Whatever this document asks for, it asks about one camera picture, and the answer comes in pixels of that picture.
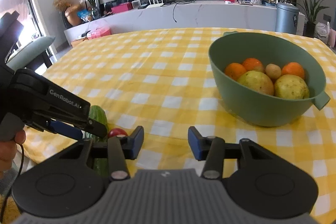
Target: trash can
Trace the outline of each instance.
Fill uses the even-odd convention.
[[[294,5],[278,2],[276,32],[296,34],[299,9]]]

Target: human hand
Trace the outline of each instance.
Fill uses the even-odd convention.
[[[12,160],[16,155],[16,144],[23,144],[26,140],[26,133],[20,130],[16,133],[14,141],[0,142],[0,178],[3,172],[11,169]]]

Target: yellow checkered tablecloth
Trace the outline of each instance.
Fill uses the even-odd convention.
[[[330,102],[311,107],[300,119],[279,128],[261,128],[225,112],[219,104],[209,65],[210,44],[226,31],[263,32],[283,37],[312,54],[327,77]],[[336,55],[320,40],[266,31],[232,28],[187,28],[116,34],[84,41],[52,65],[45,77],[72,93],[100,105],[110,129],[137,126],[145,141],[130,172],[138,168],[195,168],[187,129],[195,125],[203,136],[226,142],[250,138],[310,173],[319,197],[312,215],[329,224],[336,218]],[[41,162],[74,143],[61,135],[27,129],[27,155]],[[234,172],[226,160],[224,176]]]

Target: black cable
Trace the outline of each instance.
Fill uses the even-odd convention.
[[[2,223],[2,221],[3,221],[3,215],[5,213],[7,199],[10,197],[10,195],[12,193],[12,186],[13,186],[15,180],[21,175],[22,168],[23,168],[23,161],[25,159],[25,150],[24,150],[22,144],[19,144],[19,146],[21,147],[21,154],[22,154],[20,168],[19,168],[19,171],[17,172],[17,175],[16,175],[14,181],[12,182],[12,185],[10,186],[10,188],[8,190],[8,193],[6,194],[6,196],[5,196],[4,200],[3,200],[2,207],[1,207],[1,212],[0,212],[0,223]]]
[[[165,3],[163,6],[170,6],[175,4],[174,9],[173,9],[173,20],[177,23],[176,19],[174,18],[174,11],[177,6],[177,4],[189,4],[189,3],[194,3],[196,0],[177,0],[177,1],[172,1],[170,3]]]
[[[175,20],[175,18],[174,18],[174,11],[175,11],[175,8],[176,8],[176,5],[177,5],[178,3],[176,3],[175,4],[175,6],[174,6],[174,9],[173,9],[173,20],[177,23],[177,21]]]

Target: floor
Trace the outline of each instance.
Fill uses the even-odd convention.
[[[57,62],[58,59],[60,59],[63,55],[65,55],[68,51],[70,51],[72,49],[71,46],[61,50],[60,52],[56,53],[56,58],[54,58],[53,56],[50,58],[52,63]],[[39,75],[43,75],[45,73],[45,71],[47,70],[47,67],[45,66],[45,64],[42,64],[40,67],[37,68],[37,70],[35,70],[35,72]]]
[[[65,55],[68,51],[70,51],[72,49],[71,46],[61,50],[60,52],[56,53],[56,59],[60,59],[63,55]]]

